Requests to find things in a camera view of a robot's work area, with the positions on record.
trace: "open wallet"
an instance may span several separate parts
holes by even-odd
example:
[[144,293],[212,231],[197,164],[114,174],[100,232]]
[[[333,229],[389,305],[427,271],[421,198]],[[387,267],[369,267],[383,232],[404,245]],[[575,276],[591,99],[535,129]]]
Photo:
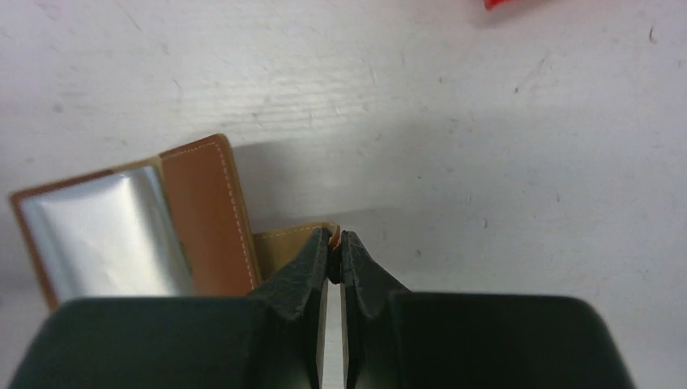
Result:
[[318,388],[331,283],[346,388],[633,387],[582,301],[414,293],[333,222],[253,233],[223,135],[11,204],[53,311],[12,388]]

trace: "red object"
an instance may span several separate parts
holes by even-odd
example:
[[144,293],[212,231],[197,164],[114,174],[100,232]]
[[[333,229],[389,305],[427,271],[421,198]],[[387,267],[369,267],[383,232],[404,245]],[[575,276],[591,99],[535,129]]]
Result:
[[490,11],[495,6],[501,4],[502,2],[509,2],[510,0],[484,0],[484,8]]

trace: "white table surface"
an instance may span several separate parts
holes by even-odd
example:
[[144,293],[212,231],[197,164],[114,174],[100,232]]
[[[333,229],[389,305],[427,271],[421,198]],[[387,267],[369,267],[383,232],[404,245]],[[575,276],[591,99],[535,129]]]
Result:
[[[255,230],[338,221],[411,289],[581,297],[639,387],[685,388],[685,21],[683,0],[5,0],[0,189],[224,132]],[[2,385],[46,310],[6,202],[0,228]]]

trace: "wallet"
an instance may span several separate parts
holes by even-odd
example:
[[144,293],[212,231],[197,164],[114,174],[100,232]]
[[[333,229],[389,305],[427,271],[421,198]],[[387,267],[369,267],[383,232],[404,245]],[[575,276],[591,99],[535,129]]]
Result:
[[21,190],[11,205],[48,307],[79,297],[244,296],[319,227],[253,234],[229,141],[217,134]]

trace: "brown leather wallet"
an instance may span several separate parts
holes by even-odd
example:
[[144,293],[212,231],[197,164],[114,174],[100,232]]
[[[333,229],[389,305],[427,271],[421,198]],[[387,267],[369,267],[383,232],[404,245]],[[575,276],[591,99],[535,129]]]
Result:
[[[332,231],[332,248],[337,248],[339,245],[339,226],[327,222],[301,224],[287,229],[253,235],[250,231],[250,223],[229,141],[224,135],[212,135],[146,160],[21,190],[11,196],[12,208],[19,222],[23,238],[27,243],[39,284],[50,309],[55,309],[60,299],[55,293],[55,282],[46,269],[49,267],[46,265],[46,253],[48,251],[41,245],[41,239],[44,236],[50,235],[52,237],[53,235],[50,231],[46,235],[46,233],[37,230],[42,229],[43,224],[50,224],[52,221],[45,222],[44,217],[36,218],[34,215],[36,213],[30,211],[26,203],[34,201],[45,206],[45,196],[52,196],[51,202],[49,202],[52,210],[57,207],[54,204],[60,204],[59,207],[62,206],[62,203],[59,202],[64,199],[64,196],[60,198],[57,195],[61,195],[64,190],[77,190],[84,183],[100,185],[100,181],[107,179],[112,181],[119,176],[130,174],[130,172],[138,172],[136,169],[147,169],[147,173],[150,173],[151,170],[157,172],[159,185],[163,192],[159,196],[162,198],[160,203],[163,205],[157,207],[166,208],[164,211],[169,213],[171,229],[173,229],[171,233],[176,234],[171,241],[178,241],[165,241],[167,243],[163,243],[162,246],[167,245],[172,248],[165,247],[162,256],[173,256],[172,254],[176,252],[182,253],[191,269],[189,277],[192,279],[194,293],[197,295],[241,296],[247,294],[255,289],[263,278],[271,276],[289,262],[304,245],[308,236],[318,227],[325,227]],[[106,182],[102,185],[112,186],[115,184]],[[130,192],[126,192],[126,196],[127,198],[131,197]],[[78,199],[83,197],[84,194],[80,192],[76,195]],[[90,217],[88,219],[81,215],[81,208],[79,208],[78,203],[75,207],[68,208],[72,210],[69,212],[74,212],[73,210],[76,209],[75,217],[85,218],[84,220],[91,220],[92,217],[96,217],[92,214],[100,214],[97,209],[86,209],[84,212],[87,213],[86,216]],[[153,213],[154,216],[149,219],[154,220],[152,225],[155,226],[159,224],[157,219],[161,217],[164,219],[164,215],[158,215],[159,210]],[[102,228],[108,229],[110,226],[104,223]],[[83,237],[77,238],[72,238],[70,242],[76,239],[76,244],[82,244]],[[99,244],[96,238],[91,237],[91,240],[95,241],[96,246]],[[179,246],[180,250],[174,249],[173,246]],[[82,267],[92,265],[87,255],[84,258],[85,263],[81,262],[82,264],[75,265],[78,271],[81,271]],[[165,266],[178,270],[180,265]],[[103,272],[103,269],[98,268],[96,271]],[[52,272],[60,272],[59,267]],[[110,276],[105,279],[110,282],[112,278],[116,277]],[[165,286],[166,283],[167,280],[162,280],[160,285]]]

